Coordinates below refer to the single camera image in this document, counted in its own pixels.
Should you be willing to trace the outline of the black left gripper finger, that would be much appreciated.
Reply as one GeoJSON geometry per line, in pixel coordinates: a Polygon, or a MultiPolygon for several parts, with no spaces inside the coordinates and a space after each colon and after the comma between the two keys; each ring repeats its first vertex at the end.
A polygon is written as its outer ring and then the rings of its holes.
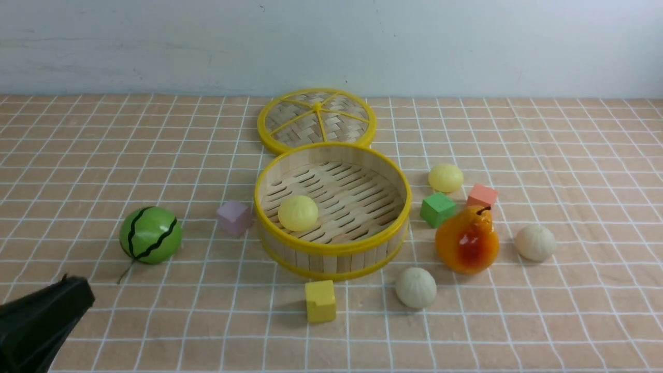
{"type": "Polygon", "coordinates": [[[1,306],[1,371],[47,372],[95,302],[86,278],[64,275],[1,306]]]}

